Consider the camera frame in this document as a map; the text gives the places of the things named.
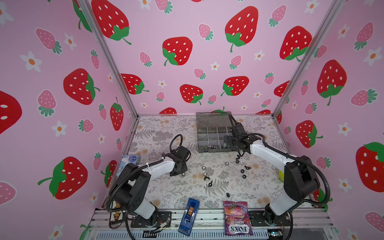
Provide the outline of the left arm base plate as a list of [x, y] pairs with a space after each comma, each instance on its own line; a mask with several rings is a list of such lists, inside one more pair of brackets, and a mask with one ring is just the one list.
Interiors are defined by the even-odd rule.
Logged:
[[149, 218], [145, 219], [144, 217], [137, 215], [133, 218], [130, 223], [131, 228], [157, 228], [157, 227], [170, 227], [172, 220], [172, 212], [169, 211], [160, 211], [154, 212], [154, 214]]

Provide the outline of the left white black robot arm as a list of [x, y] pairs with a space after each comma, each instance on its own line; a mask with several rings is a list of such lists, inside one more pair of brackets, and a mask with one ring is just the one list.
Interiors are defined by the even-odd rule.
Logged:
[[156, 162], [142, 166], [126, 165], [110, 189], [106, 211], [122, 211], [146, 220], [154, 218], [158, 209], [145, 198], [150, 181], [166, 174], [174, 177], [185, 173], [190, 157], [190, 150], [179, 146], [170, 153], [163, 153]]

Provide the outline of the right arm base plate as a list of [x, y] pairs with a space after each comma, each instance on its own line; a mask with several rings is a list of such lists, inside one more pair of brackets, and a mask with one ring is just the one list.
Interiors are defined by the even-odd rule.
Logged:
[[265, 212], [261, 210], [249, 211], [251, 225], [253, 227], [289, 227], [291, 224], [290, 217], [287, 213], [276, 216], [273, 212]]

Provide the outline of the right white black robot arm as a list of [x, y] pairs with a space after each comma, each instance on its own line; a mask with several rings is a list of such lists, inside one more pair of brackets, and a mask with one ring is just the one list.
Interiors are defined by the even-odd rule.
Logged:
[[303, 203], [324, 206], [331, 199], [331, 189], [325, 175], [310, 158], [296, 157], [276, 149], [259, 133], [246, 133], [243, 125], [228, 112], [231, 123], [233, 145], [239, 152], [258, 156], [284, 174], [284, 190], [265, 207], [264, 219], [269, 225], [276, 225], [288, 217]]

